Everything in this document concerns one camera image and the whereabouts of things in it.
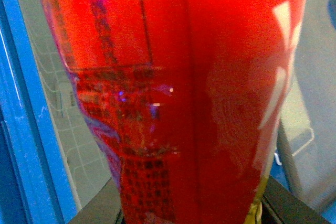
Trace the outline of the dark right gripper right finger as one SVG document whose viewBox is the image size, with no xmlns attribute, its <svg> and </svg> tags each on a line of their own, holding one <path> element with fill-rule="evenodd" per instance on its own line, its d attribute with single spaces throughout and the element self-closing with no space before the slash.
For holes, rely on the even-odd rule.
<svg viewBox="0 0 336 224">
<path fill-rule="evenodd" d="M 262 197 L 261 222 L 265 224 L 328 224 L 297 197 L 287 191 L 274 178 L 269 178 Z"/>
</svg>

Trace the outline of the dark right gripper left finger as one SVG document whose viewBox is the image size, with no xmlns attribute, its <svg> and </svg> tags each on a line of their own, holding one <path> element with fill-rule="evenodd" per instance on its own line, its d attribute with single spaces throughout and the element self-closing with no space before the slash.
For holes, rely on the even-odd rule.
<svg viewBox="0 0 336 224">
<path fill-rule="evenodd" d="M 120 194 L 111 177 L 68 223 L 115 224 L 122 222 L 123 212 Z"/>
</svg>

